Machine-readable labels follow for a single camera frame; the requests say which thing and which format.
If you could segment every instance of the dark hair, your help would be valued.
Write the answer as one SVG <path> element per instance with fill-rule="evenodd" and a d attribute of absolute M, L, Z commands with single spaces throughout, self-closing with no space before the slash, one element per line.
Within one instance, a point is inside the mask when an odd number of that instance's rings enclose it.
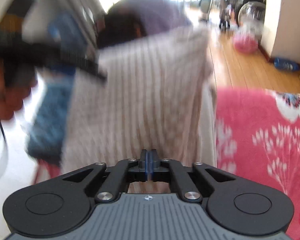
<path fill-rule="evenodd" d="M 140 28 L 141 36 L 146 31 L 138 17 L 132 13 L 111 12 L 105 15 L 105 28 L 97 36 L 99 49 L 111 47 L 138 38 L 136 26 Z"/>

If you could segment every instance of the blue bottle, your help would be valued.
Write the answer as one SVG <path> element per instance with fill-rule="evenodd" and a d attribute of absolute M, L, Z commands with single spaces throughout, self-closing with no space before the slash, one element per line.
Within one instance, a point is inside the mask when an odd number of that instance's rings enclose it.
<path fill-rule="evenodd" d="M 274 66 L 280 70 L 289 70 L 289 71 L 300 70 L 298 63 L 284 58 L 279 58 L 279 57 L 276 57 L 274 59 Z"/>

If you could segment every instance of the orange label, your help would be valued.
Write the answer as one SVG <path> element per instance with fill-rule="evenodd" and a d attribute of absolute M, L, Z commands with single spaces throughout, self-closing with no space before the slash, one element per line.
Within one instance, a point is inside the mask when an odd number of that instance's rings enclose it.
<path fill-rule="evenodd" d="M 18 17 L 16 15 L 12 14 L 6 14 L 1 23 L 0 23 L 0 30 L 1 31 L 7 31 L 7 32 L 22 32 L 22 23 L 23 23 L 23 18 Z"/>

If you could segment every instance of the gray ribbed panel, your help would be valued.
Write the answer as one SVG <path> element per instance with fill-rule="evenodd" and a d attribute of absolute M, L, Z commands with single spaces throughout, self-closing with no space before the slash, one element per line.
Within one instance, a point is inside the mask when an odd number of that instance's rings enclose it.
<path fill-rule="evenodd" d="M 76 230 L 51 240 L 255 240 L 214 223 L 198 204 L 185 203 L 176 194 L 122 194 L 112 204 L 96 207 L 88 221 Z M 289 240 L 284 233 L 261 237 Z M 14 234 L 9 240 L 31 240 Z"/>

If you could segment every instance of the curtain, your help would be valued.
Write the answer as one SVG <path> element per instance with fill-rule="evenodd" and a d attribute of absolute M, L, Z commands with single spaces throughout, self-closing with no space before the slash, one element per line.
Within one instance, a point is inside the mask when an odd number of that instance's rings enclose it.
<path fill-rule="evenodd" d="M 99 0 L 58 0 L 64 10 L 70 11 L 76 19 L 88 46 L 96 48 L 94 20 L 104 10 Z"/>

